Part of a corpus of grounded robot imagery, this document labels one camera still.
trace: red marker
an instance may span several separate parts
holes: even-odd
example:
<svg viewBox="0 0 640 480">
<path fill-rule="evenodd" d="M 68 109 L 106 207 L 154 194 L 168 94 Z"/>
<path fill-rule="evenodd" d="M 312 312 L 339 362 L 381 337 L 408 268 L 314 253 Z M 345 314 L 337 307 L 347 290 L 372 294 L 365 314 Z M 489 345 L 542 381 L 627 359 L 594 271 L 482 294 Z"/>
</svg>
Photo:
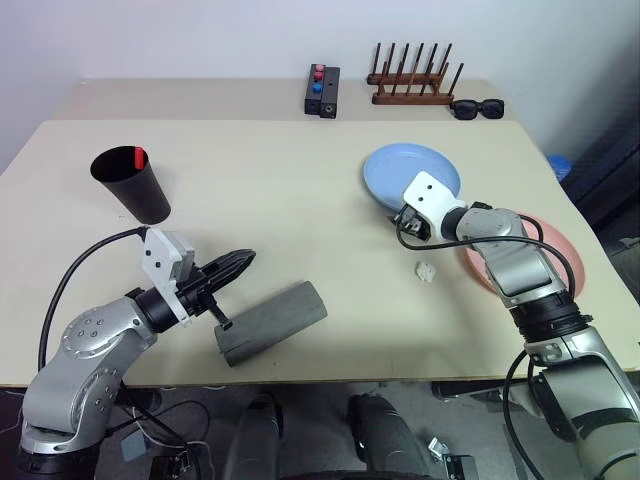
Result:
<svg viewBox="0 0 640 480">
<path fill-rule="evenodd" d="M 134 147 L 133 165 L 136 170 L 142 170 L 144 168 L 144 150 L 142 147 Z"/>
</svg>

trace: black cable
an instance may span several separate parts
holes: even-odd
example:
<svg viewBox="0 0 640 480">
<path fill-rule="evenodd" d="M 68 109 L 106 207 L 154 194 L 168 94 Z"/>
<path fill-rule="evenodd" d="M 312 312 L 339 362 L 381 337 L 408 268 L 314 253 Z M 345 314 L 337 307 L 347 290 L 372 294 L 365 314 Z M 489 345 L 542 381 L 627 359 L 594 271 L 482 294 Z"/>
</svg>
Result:
<svg viewBox="0 0 640 480">
<path fill-rule="evenodd" d="M 175 403 L 167 408 L 165 408 L 164 410 L 160 410 L 158 413 L 154 413 L 154 415 L 156 417 L 160 417 L 162 415 L 164 415 L 167 412 L 170 412 L 171 410 L 180 407 L 182 405 L 187 405 L 187 404 L 194 404 L 199 406 L 202 411 L 205 413 L 206 417 L 207 417 L 207 422 L 206 422 L 206 428 L 204 433 L 202 434 L 202 436 L 199 438 L 200 441 L 204 440 L 205 438 L 207 438 L 207 435 L 209 434 L 209 425 L 211 424 L 211 413 L 209 413 L 209 409 L 201 402 L 198 402 L 197 400 L 183 400 L 182 402 L 178 402 Z M 123 428 L 128 427 L 129 425 L 132 425 L 138 421 L 144 421 L 147 420 L 147 417 L 145 417 L 144 415 L 139 415 L 136 417 L 132 417 L 129 420 L 119 423 L 118 425 L 115 425 L 113 427 L 109 427 L 107 429 L 107 436 L 113 435 L 114 433 L 116 433 L 117 431 L 122 430 Z"/>
<path fill-rule="evenodd" d="M 193 447 L 191 447 L 191 445 L 189 445 L 187 441 L 184 438 L 182 438 L 175 430 L 173 430 L 171 427 L 163 423 L 161 420 L 158 420 L 152 413 L 149 413 L 147 409 L 140 406 L 137 400 L 134 398 L 134 396 L 131 395 L 131 392 L 129 392 L 129 389 L 124 384 L 124 382 L 120 382 L 120 390 L 129 399 L 129 403 L 131 405 L 133 405 L 137 410 L 139 410 L 145 417 L 147 417 L 147 419 L 149 419 L 151 422 L 155 423 L 158 427 L 160 427 L 162 430 L 164 430 L 169 435 L 171 435 L 175 440 L 178 441 L 180 446 L 183 447 L 189 453 L 189 455 L 191 455 L 191 458 L 193 459 L 193 466 L 196 471 L 196 480 L 202 480 L 202 471 L 200 469 L 200 463 L 198 462 L 198 457 L 196 456 L 196 453 L 193 450 Z"/>
<path fill-rule="evenodd" d="M 440 244 L 437 244 L 437 245 L 411 245 L 410 243 L 407 243 L 402 238 L 402 230 L 401 230 L 402 216 L 403 216 L 404 212 L 406 211 L 407 207 L 408 207 L 408 205 L 405 205 L 404 207 L 402 207 L 402 210 L 400 210 L 400 213 L 399 213 L 399 216 L 398 216 L 398 220 L 396 221 L 396 237 L 398 238 L 398 241 L 400 242 L 400 244 L 403 247 L 408 248 L 409 250 L 438 250 L 438 249 L 441 249 L 441 248 L 463 247 L 463 246 L 466 246 L 466 245 L 473 245 L 474 243 L 486 243 L 486 242 L 530 243 L 532 245 L 536 245 L 537 247 L 540 247 L 540 248 L 543 248 L 543 249 L 549 251 L 555 257 L 557 257 L 558 260 L 560 260 L 560 263 L 562 263 L 562 266 L 564 267 L 564 269 L 567 272 L 567 278 L 569 279 L 569 285 L 567 286 L 567 290 L 569 292 L 569 296 L 572 299 L 575 297 L 575 293 L 576 293 L 576 277 L 575 277 L 575 275 L 573 273 L 573 268 L 571 268 L 571 264 L 569 263 L 569 260 L 567 260 L 566 257 L 564 255 L 562 255 L 562 253 L 560 253 L 556 248 L 552 247 L 551 245 L 549 245 L 547 243 L 540 242 L 538 240 L 534 240 L 533 238 L 512 237 L 512 236 L 508 236 L 508 237 L 493 236 L 493 237 L 469 238 L 467 240 L 456 240 L 454 242 L 440 243 Z"/>
<path fill-rule="evenodd" d="M 518 215 L 522 220 L 524 220 L 525 222 L 529 222 L 531 225 L 535 227 L 536 232 L 538 232 L 538 241 L 544 242 L 544 233 L 542 232 L 542 225 L 540 225 L 540 223 L 535 218 L 531 218 L 529 215 L 523 215 L 521 213 Z"/>
<path fill-rule="evenodd" d="M 504 380 L 504 387 L 502 389 L 502 414 L 504 415 L 504 422 L 507 426 L 507 432 L 509 432 L 511 441 L 513 442 L 513 445 L 516 447 L 516 450 L 522 457 L 522 460 L 524 460 L 524 463 L 527 464 L 527 467 L 529 467 L 529 470 L 531 471 L 532 475 L 536 478 L 536 480 L 544 480 L 544 478 L 542 477 L 542 475 L 540 474 L 536 466 L 533 464 L 533 462 L 529 458 L 529 455 L 527 455 L 527 452 L 525 452 L 522 444 L 520 443 L 520 440 L 518 439 L 518 435 L 516 434 L 516 431 L 513 428 L 513 422 L 511 421 L 511 412 L 509 411 L 509 388 L 511 387 L 513 374 L 518 368 L 518 365 L 520 365 L 520 362 L 522 362 L 522 360 L 526 356 L 527 356 L 527 352 L 523 350 L 518 354 L 516 359 L 513 361 L 513 363 L 511 364 L 511 367 L 509 367 L 509 371 L 507 372 L 507 378 L 505 378 Z"/>
<path fill-rule="evenodd" d="M 105 245 L 110 244 L 111 242 L 115 242 L 116 240 L 120 240 L 121 238 L 130 237 L 132 235 L 140 235 L 144 240 L 144 234 L 149 227 L 137 227 L 132 228 L 131 230 L 126 230 L 124 232 L 116 233 L 115 235 L 111 235 L 110 237 L 105 238 L 104 240 L 100 240 L 98 243 L 92 245 L 87 250 L 85 250 L 76 260 L 71 264 L 71 266 L 67 269 L 65 274 L 62 276 L 62 280 L 58 284 L 58 288 L 56 288 L 53 297 L 51 298 L 51 302 L 49 303 L 49 308 L 47 309 L 47 314 L 44 317 L 44 322 L 42 324 L 42 331 L 40 333 L 40 344 L 38 345 L 38 370 L 42 370 L 44 366 L 47 364 L 47 343 L 49 341 L 49 330 L 51 329 L 51 322 L 53 321 L 53 314 L 56 311 L 58 306 L 58 302 L 60 301 L 60 297 L 62 297 L 62 292 L 64 292 L 65 287 L 69 283 L 71 279 L 71 275 L 76 271 L 76 269 L 80 266 L 82 262 L 84 262 L 93 252 L 104 247 Z"/>
<path fill-rule="evenodd" d="M 534 393 L 533 389 L 533 360 L 529 359 L 529 365 L 527 366 L 527 384 L 529 384 L 529 392 L 531 392 L 531 396 L 537 402 L 538 399 Z"/>
<path fill-rule="evenodd" d="M 634 452 L 631 452 L 631 453 L 625 453 L 624 455 L 620 455 L 619 457 L 614 458 L 609 463 L 607 463 L 604 467 L 602 467 L 602 470 L 600 470 L 600 473 L 598 474 L 598 476 L 595 477 L 593 480 L 605 480 L 604 474 L 607 473 L 607 470 L 613 467 L 616 463 L 621 462 L 622 460 L 626 460 L 627 458 L 635 457 L 635 456 L 636 454 Z"/>
</svg>

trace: black sunglasses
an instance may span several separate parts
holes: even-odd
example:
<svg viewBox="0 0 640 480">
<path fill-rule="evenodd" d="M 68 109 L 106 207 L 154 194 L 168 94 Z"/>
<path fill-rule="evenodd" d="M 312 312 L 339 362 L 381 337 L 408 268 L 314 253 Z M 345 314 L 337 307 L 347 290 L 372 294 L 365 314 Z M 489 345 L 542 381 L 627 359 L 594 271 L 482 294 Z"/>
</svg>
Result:
<svg viewBox="0 0 640 480">
<path fill-rule="evenodd" d="M 504 116 L 504 102 L 497 98 L 490 98 L 481 103 L 475 100 L 456 100 L 449 108 L 458 120 L 473 120 L 478 116 L 478 112 L 491 120 Z"/>
</svg>

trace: white wall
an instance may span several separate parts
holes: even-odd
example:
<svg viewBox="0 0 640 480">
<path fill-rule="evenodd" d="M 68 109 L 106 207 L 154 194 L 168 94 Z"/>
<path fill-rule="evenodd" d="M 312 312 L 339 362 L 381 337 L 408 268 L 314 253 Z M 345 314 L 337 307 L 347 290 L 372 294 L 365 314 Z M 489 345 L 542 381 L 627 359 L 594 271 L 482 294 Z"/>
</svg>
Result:
<svg viewBox="0 0 640 480">
<path fill-rule="evenodd" d="M 0 171 L 81 77 L 363 78 L 378 41 L 453 42 L 576 158 L 638 97 L 639 32 L 638 0 L 2 0 Z"/>
</svg>

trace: blue object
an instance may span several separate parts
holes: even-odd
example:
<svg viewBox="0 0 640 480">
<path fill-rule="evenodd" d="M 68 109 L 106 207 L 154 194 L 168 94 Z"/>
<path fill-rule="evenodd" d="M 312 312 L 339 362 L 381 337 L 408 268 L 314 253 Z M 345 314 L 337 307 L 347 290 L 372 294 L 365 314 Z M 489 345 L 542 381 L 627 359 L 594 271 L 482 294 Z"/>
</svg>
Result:
<svg viewBox="0 0 640 480">
<path fill-rule="evenodd" d="M 460 176 L 439 152 L 415 143 L 392 143 L 373 152 L 364 164 L 364 182 L 376 200 L 399 211 L 402 194 L 418 172 L 427 172 L 454 196 L 460 193 Z"/>
<path fill-rule="evenodd" d="M 564 179 L 571 171 L 571 162 L 563 155 L 547 155 L 547 161 L 559 182 Z"/>
</svg>

